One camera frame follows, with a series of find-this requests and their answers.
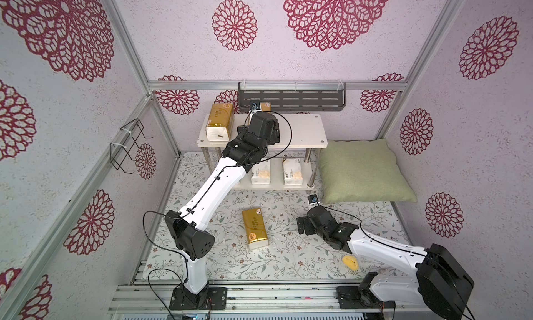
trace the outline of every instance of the cushion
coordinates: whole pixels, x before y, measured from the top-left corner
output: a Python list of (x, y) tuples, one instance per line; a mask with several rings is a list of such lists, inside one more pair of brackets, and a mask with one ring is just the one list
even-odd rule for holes
[(409, 201), (416, 202), (396, 156), (384, 139), (328, 141), (319, 158), (324, 187), (323, 203)]

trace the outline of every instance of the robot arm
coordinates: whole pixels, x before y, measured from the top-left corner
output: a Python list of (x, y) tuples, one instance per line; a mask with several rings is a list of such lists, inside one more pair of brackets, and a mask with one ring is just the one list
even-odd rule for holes
[(231, 188), (278, 143), (279, 124), (274, 115), (254, 109), (250, 125), (239, 126), (237, 137), (226, 145), (217, 167), (197, 194), (179, 211), (169, 210), (165, 223), (178, 251), (185, 258), (184, 300), (198, 308), (205, 304), (206, 258), (215, 237), (205, 231), (215, 210)]
[(316, 195), (309, 196), (309, 207), (307, 216), (297, 219), (300, 233), (316, 233), (336, 250), (376, 259), (409, 275), (368, 273), (356, 296), (363, 305), (404, 301), (426, 304), (445, 319), (462, 318), (474, 282), (444, 247), (433, 244), (425, 249), (400, 244), (356, 224), (339, 224)]

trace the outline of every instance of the gold packaging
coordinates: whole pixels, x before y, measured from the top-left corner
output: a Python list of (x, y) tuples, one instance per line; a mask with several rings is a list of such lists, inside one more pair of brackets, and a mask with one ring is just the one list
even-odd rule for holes
[(229, 141), (233, 127), (233, 104), (214, 103), (207, 119), (207, 140)]
[(248, 240), (250, 250), (268, 246), (267, 229), (263, 222), (261, 209), (243, 210), (243, 219), (244, 228), (246, 229), (246, 239)]

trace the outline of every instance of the metal rod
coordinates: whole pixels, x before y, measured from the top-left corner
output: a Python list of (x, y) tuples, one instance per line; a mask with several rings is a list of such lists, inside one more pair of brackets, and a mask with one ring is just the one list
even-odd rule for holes
[(304, 163), (309, 163), (311, 157), (311, 148), (305, 149), (305, 157), (303, 158)]
[[(150, 90), (238, 90), (239, 81), (149, 81)], [(349, 81), (346, 90), (404, 90), (405, 81)], [(252, 81), (241, 83), (242, 90), (331, 90), (338, 81)]]
[(205, 161), (207, 162), (207, 167), (209, 168), (209, 172), (213, 173), (213, 170), (215, 169), (213, 167), (213, 161), (211, 160), (211, 156), (209, 155), (209, 148), (201, 148), (203, 157), (205, 158)]
[(318, 170), (318, 158), (320, 157), (321, 151), (322, 149), (318, 149), (318, 151), (316, 151), (316, 166), (315, 166), (315, 169), (313, 170), (313, 174), (311, 174), (311, 178), (309, 179), (309, 182), (307, 183), (308, 187), (313, 187), (315, 185), (316, 171)]

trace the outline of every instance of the white shelf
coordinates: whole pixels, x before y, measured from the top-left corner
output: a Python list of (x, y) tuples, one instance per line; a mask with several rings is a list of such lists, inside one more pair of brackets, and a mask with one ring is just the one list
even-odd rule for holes
[[(237, 126), (243, 125), (248, 114), (235, 114), (235, 120), (231, 130), (230, 140), (237, 136)], [(293, 129), (293, 140), (289, 148), (325, 148), (328, 146), (326, 132), (322, 124), (322, 118), (318, 114), (283, 114)], [(200, 148), (223, 148), (226, 147), (226, 141), (208, 141), (205, 131), (209, 114), (205, 116), (200, 135), (196, 144)], [(280, 142), (269, 145), (269, 150), (283, 149), (287, 146), (290, 139), (290, 129), (287, 122), (276, 115), (279, 124)]]
[(260, 185), (252, 183), (252, 171), (240, 180), (240, 183), (233, 187), (234, 190), (312, 190), (313, 187), (308, 187), (307, 183), (313, 173), (311, 169), (311, 162), (305, 163), (303, 158), (300, 158), (302, 165), (303, 185), (285, 185), (283, 181), (283, 158), (270, 159), (270, 183), (268, 185)]

